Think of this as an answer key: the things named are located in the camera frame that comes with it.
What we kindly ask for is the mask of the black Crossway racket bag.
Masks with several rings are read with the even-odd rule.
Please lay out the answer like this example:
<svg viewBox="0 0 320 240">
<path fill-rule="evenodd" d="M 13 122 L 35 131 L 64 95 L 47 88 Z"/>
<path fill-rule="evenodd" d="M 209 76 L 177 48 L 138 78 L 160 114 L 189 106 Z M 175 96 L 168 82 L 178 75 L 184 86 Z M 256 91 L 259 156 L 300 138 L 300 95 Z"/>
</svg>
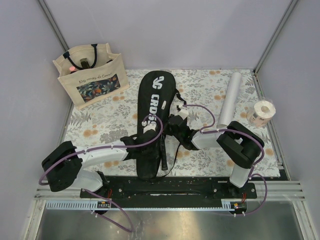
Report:
<svg viewBox="0 0 320 240">
<path fill-rule="evenodd" d="M 177 95 L 176 80 L 167 71 L 154 70 L 148 72 L 141 80 L 137 96 L 137 134 L 143 135 L 142 122 L 156 123 L 160 118 L 165 125 L 169 119 L 171 104 Z M 136 158 L 137 176 L 144 181 L 157 177 L 161 164 L 161 155 L 157 159 Z"/>
</svg>

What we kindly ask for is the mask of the white shuttlecock tube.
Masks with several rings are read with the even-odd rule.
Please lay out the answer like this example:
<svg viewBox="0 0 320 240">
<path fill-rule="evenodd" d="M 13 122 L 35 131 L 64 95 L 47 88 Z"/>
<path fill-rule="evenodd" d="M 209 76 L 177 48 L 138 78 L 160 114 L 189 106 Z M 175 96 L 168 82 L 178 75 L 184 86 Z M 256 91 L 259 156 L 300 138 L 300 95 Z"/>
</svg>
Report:
<svg viewBox="0 0 320 240">
<path fill-rule="evenodd" d="M 218 128 L 224 128 L 228 126 L 233 120 L 236 102 L 240 91 L 242 82 L 242 74 L 234 72 L 228 83 L 225 99 L 223 102 L 222 110 L 220 113 L 219 121 L 217 124 Z"/>
</svg>

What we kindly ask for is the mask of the white racket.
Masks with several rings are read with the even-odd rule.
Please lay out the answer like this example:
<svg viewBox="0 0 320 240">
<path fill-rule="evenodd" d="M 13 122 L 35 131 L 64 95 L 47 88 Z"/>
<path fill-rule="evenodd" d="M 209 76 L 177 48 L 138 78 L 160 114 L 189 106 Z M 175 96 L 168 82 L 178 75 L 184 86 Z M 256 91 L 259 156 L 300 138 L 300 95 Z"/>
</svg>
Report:
<svg viewBox="0 0 320 240">
<path fill-rule="evenodd" d="M 166 139 L 166 135 L 162 134 L 161 138 L 160 138 L 160 155 L 161 155 L 161 170 L 162 171 L 168 170 L 165 139 Z"/>
</svg>

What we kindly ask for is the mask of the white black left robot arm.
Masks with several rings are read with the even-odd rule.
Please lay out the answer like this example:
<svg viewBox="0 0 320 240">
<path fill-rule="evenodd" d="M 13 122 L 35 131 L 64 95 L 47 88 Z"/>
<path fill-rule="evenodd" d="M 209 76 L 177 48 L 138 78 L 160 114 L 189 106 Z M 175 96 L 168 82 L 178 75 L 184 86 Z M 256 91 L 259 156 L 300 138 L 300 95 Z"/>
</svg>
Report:
<svg viewBox="0 0 320 240">
<path fill-rule="evenodd" d="M 87 189 L 102 198 L 109 191 L 107 180 L 101 172 L 87 171 L 87 168 L 106 162 L 135 160 L 137 177 L 151 181 L 158 173 L 163 143 L 164 135 L 154 130 L 91 147 L 77 147 L 65 141 L 42 161 L 44 172 L 39 184 L 48 185 L 52 192 L 69 187 Z"/>
</svg>

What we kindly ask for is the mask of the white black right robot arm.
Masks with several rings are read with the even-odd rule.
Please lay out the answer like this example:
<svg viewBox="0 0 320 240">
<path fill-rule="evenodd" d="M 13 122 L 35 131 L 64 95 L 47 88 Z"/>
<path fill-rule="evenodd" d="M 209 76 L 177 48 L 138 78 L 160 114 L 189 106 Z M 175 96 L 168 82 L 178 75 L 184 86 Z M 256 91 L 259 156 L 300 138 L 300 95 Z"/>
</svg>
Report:
<svg viewBox="0 0 320 240">
<path fill-rule="evenodd" d="M 227 186 L 228 194 L 233 198 L 245 193 L 245 184 L 254 166 L 265 155 L 263 140 L 238 121 L 232 121 L 223 129 L 201 131 L 191 129 L 186 118 L 172 115 L 164 132 L 175 137 L 180 145 L 190 151 L 221 147 L 235 164 Z"/>
</svg>

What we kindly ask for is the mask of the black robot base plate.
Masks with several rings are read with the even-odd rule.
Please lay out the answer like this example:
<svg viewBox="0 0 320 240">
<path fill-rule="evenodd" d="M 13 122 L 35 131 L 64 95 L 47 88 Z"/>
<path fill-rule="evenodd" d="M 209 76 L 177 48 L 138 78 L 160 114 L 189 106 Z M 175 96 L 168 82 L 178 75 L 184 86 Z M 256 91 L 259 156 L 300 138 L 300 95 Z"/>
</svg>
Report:
<svg viewBox="0 0 320 240">
<path fill-rule="evenodd" d="M 218 208 L 222 200 L 257 198 L 254 183 L 237 188 L 225 177 L 166 176 L 144 181 L 134 176 L 107 176 L 106 184 L 95 193 L 127 209 Z"/>
</svg>

